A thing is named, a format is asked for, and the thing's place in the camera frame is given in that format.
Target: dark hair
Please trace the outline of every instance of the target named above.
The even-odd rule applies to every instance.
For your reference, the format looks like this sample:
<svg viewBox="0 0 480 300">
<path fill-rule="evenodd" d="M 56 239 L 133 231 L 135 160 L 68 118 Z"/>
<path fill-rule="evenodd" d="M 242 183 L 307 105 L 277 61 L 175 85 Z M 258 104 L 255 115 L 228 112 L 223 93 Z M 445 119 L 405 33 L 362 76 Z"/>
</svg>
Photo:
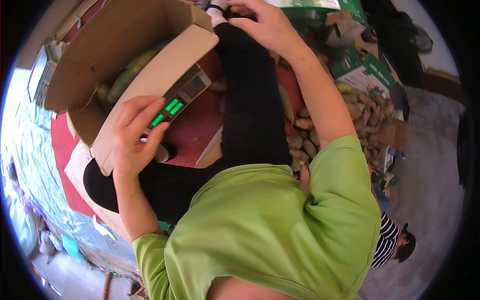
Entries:
<svg viewBox="0 0 480 300">
<path fill-rule="evenodd" d="M 403 226 L 402 233 L 407 235 L 405 239 L 408 241 L 408 244 L 398 247 L 398 250 L 396 251 L 395 258 L 398 259 L 399 263 L 404 262 L 407 258 L 410 257 L 410 255 L 413 253 L 413 250 L 415 249 L 415 244 L 417 243 L 417 239 L 407 230 L 407 227 L 408 223 Z"/>
</svg>

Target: blue tarp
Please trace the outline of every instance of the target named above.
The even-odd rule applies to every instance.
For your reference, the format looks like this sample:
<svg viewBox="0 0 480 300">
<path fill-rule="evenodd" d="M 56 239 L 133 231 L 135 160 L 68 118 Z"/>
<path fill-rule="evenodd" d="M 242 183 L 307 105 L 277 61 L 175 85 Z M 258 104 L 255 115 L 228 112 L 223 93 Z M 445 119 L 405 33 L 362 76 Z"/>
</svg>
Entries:
<svg viewBox="0 0 480 300">
<path fill-rule="evenodd" d="M 13 158 L 25 195 L 39 204 L 47 218 L 66 234 L 94 250 L 135 263 L 131 246 L 120 236 L 115 234 L 116 240 L 102 236 L 90 216 L 70 209 L 52 148 L 52 112 L 30 103 L 26 92 L 23 95 L 7 97 L 2 112 L 2 135 L 9 131 L 8 138 L 2 137 L 2 164 Z"/>
</svg>

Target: concrete floor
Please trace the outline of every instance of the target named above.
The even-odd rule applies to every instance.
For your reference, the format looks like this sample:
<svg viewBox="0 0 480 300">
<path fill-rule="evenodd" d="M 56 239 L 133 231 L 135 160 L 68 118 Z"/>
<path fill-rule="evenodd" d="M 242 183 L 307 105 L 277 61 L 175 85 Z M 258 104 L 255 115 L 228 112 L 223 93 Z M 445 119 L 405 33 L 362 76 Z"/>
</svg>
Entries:
<svg viewBox="0 0 480 300">
<path fill-rule="evenodd" d="M 93 270 L 80 263 L 67 252 L 57 253 L 52 261 L 47 264 L 47 256 L 37 250 L 32 259 L 32 264 L 43 278 L 48 279 L 53 290 L 47 289 L 51 299 L 67 300 L 101 300 L 105 284 L 106 272 Z M 110 283 L 109 300 L 128 300 L 132 282 L 124 277 L 113 276 Z"/>
<path fill-rule="evenodd" d="M 464 107 L 449 98 L 407 87 L 411 136 L 407 159 L 397 161 L 400 178 L 391 219 L 417 238 L 414 253 L 399 264 L 372 269 L 356 299 L 418 299 L 452 244 L 464 191 L 458 184 L 456 136 Z"/>
</svg>

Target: striped shirt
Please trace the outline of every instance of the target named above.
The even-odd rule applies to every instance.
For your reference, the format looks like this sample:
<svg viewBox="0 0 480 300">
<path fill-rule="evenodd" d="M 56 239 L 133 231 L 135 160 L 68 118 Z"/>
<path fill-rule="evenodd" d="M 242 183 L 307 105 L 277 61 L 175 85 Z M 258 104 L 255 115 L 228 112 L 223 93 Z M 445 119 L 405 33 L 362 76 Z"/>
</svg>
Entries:
<svg viewBox="0 0 480 300">
<path fill-rule="evenodd" d="M 373 256 L 372 268 L 385 264 L 395 251 L 400 230 L 387 216 L 382 215 L 382 227 L 380 228 L 380 239 L 377 243 L 377 250 Z"/>
</svg>

